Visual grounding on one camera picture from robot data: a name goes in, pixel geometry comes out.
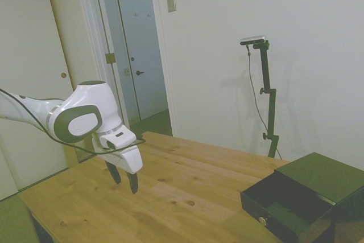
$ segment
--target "black drawer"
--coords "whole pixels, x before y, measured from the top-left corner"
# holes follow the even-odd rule
[[[284,243],[312,243],[331,226],[335,205],[279,172],[241,192],[241,202]]]

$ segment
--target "wood grain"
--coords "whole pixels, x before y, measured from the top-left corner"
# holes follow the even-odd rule
[[[287,162],[144,133],[133,195],[94,157],[19,194],[59,242],[281,242],[241,208],[239,193]]]

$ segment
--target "black box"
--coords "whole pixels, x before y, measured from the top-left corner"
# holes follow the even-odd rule
[[[357,243],[364,237],[364,171],[318,153],[277,168],[241,192],[241,202],[284,243]]]

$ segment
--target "light switch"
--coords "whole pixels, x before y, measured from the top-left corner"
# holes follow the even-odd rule
[[[176,2],[175,0],[167,0],[168,12],[172,12],[177,10],[176,9]]]

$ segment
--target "drawer knob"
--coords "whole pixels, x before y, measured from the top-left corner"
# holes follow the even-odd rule
[[[260,217],[259,218],[259,222],[265,227],[267,226],[267,220],[268,219],[265,219],[264,217]]]

